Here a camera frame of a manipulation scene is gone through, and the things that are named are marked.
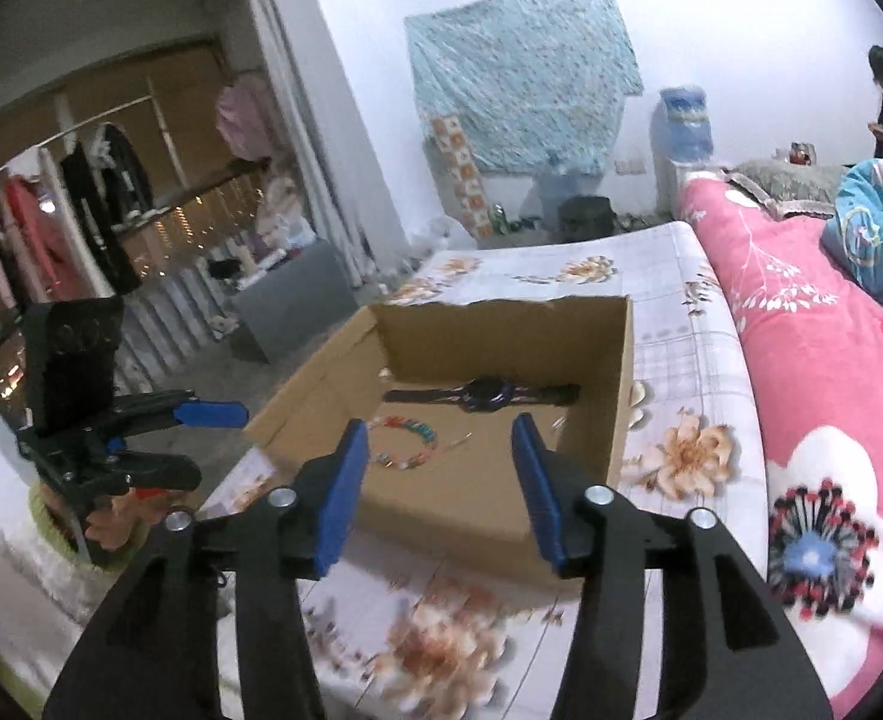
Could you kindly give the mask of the left hand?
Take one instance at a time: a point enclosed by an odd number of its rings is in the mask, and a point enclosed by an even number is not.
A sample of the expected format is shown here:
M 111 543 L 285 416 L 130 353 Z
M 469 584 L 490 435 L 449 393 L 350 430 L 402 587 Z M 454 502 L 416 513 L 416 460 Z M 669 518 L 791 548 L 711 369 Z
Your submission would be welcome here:
M 67 502 L 47 484 L 43 484 L 39 491 L 46 511 L 57 523 L 67 543 L 77 546 L 80 538 L 70 525 L 71 509 Z M 103 500 L 98 509 L 88 514 L 82 525 L 83 536 L 88 543 L 98 544 L 101 550 L 116 553 L 132 541 L 140 527 L 158 525 L 167 512 L 184 502 L 184 498 L 182 491 L 130 489 L 123 496 Z

